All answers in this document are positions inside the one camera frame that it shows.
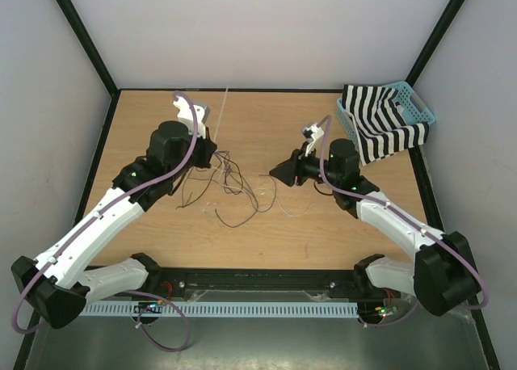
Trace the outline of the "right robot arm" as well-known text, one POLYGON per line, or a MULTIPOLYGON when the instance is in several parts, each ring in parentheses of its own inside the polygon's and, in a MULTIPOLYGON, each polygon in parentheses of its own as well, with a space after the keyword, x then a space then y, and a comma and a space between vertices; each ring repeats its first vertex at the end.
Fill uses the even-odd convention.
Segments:
POLYGON ((443 233, 401 210, 359 170, 359 154, 348 139, 330 143, 329 157, 319 158, 305 146, 270 170, 269 175, 289 187, 311 179, 333 186, 336 204, 394 241, 410 262, 382 254, 360 260, 354 267, 354 289, 371 296, 380 288, 414 296, 435 316, 442 316, 481 291, 475 278, 467 239, 458 232, 443 233))

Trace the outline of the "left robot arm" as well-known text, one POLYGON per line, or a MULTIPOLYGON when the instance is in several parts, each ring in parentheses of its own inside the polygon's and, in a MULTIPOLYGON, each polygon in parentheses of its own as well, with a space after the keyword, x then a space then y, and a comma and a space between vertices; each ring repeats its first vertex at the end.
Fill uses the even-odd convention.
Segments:
POLYGON ((125 166, 103 198, 60 241, 35 259, 18 258, 11 271, 27 302, 54 329, 69 325, 89 304, 137 290, 152 295, 162 283, 161 267, 147 254, 89 270, 92 259, 128 224, 162 197, 172 196, 192 168, 209 168, 216 151, 203 123, 193 142, 191 122, 159 124, 145 155, 125 166))

